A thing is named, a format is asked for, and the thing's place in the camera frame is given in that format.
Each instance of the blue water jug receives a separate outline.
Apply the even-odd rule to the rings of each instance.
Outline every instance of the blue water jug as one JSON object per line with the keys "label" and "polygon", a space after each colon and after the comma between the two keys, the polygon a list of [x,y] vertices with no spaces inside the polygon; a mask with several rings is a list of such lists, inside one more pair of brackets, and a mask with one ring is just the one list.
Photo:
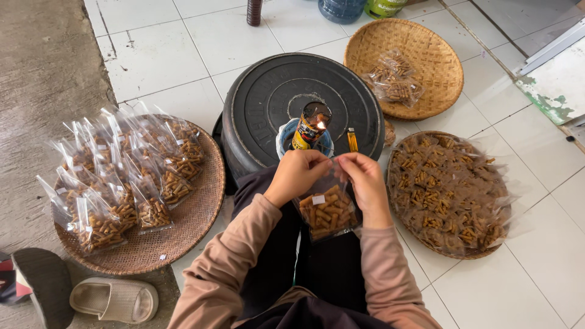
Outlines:
{"label": "blue water jug", "polygon": [[319,11],[333,23],[351,24],[362,15],[367,0],[319,0]]}

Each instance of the beige sleeve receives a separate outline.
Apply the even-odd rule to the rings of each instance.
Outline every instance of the beige sleeve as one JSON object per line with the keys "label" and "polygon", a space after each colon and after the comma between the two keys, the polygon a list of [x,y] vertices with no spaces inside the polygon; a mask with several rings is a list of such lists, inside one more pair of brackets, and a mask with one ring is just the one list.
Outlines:
{"label": "beige sleeve", "polygon": [[362,229],[362,274],[370,315],[396,329],[441,326],[425,308],[394,226]]}
{"label": "beige sleeve", "polygon": [[242,313],[239,290],[282,213],[261,194],[183,271],[169,328],[229,328]]}

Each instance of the round woven tray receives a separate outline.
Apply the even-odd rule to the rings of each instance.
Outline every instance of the round woven tray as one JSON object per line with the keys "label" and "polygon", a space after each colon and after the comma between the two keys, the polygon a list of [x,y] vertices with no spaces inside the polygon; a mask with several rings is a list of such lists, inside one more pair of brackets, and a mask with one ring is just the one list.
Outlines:
{"label": "round woven tray", "polygon": [[203,172],[193,181],[195,193],[171,210],[175,226],[138,235],[136,228],[125,233],[128,243],[115,249],[84,257],[77,237],[55,224],[63,248],[79,263],[101,273],[134,275],[160,269],[184,256],[203,239],[215,222],[223,201],[225,168],[214,139],[197,125],[197,138],[205,152]]}
{"label": "round woven tray", "polygon": [[463,89],[461,62],[450,45],[418,23],[387,18],[362,26],[349,40],[343,64],[359,76],[372,69],[380,54],[394,48],[416,69],[412,78],[426,90],[412,108],[380,102],[382,112],[399,121],[420,121],[455,103]]}
{"label": "round woven tray", "polygon": [[[451,135],[450,133],[446,133],[446,132],[441,132],[441,131],[423,131],[423,132],[417,132],[417,133],[413,133],[412,135],[404,138],[403,140],[401,140],[400,142],[398,142],[397,145],[400,145],[403,142],[408,141],[411,138],[416,138],[419,135],[428,135],[431,137],[436,137],[436,136],[449,136],[452,138],[457,138],[457,136],[455,135]],[[390,159],[388,160],[388,166],[387,166],[387,170],[388,173],[390,173],[390,164],[392,164],[392,159],[394,158],[394,152],[396,152],[396,150],[392,151],[390,153]],[[412,231],[411,228],[409,228],[404,219],[402,218],[402,216],[400,215],[400,213],[398,212],[398,208],[396,207],[396,203],[394,202],[394,198],[392,197],[392,194],[390,193],[390,189],[388,188],[388,185],[386,185],[386,192],[388,193],[388,199],[390,200],[390,205],[392,206],[392,209],[394,210],[394,213],[396,214],[396,216],[398,216],[398,218],[400,219],[400,221],[402,222],[402,224],[404,224],[404,227],[406,227],[406,229],[408,230],[408,232],[410,232],[417,240],[419,240],[423,245],[425,245],[425,247],[429,248],[430,250],[436,252],[436,253],[440,253],[441,255],[445,255],[447,257],[451,257],[451,258],[456,258],[456,259],[478,259],[478,258],[482,258],[485,257],[491,253],[493,253],[494,251],[496,251],[500,246],[500,245],[496,245],[492,248],[488,248],[485,251],[481,251],[479,249],[467,249],[467,252],[465,255],[452,255],[450,253],[444,253],[441,252],[439,250],[437,250],[432,244],[430,244],[427,241],[421,240],[418,238],[418,236],[415,234],[415,232]]]}

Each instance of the sandal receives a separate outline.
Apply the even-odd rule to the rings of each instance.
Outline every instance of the sandal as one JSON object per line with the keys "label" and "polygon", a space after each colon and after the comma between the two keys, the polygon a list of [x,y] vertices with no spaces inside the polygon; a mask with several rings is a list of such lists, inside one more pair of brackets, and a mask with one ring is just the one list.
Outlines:
{"label": "sandal", "polygon": [[69,303],[78,312],[97,315],[98,320],[136,324],[154,317],[159,294],[146,282],[92,277],[73,288]]}

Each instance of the small white label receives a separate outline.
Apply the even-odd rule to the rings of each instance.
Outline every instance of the small white label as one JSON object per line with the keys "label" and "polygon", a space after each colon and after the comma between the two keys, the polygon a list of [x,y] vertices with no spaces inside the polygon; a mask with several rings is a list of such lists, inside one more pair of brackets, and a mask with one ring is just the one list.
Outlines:
{"label": "small white label", "polygon": [[313,197],[313,205],[325,203],[325,196]]}

